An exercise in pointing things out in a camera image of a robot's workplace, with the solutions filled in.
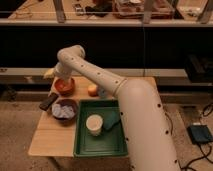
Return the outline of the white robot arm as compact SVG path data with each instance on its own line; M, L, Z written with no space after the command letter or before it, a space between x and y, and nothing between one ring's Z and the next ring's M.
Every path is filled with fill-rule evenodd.
M133 171L181 171L157 89L143 78L126 78L85 60L82 46L57 53L54 75L68 80L73 70L118 100Z

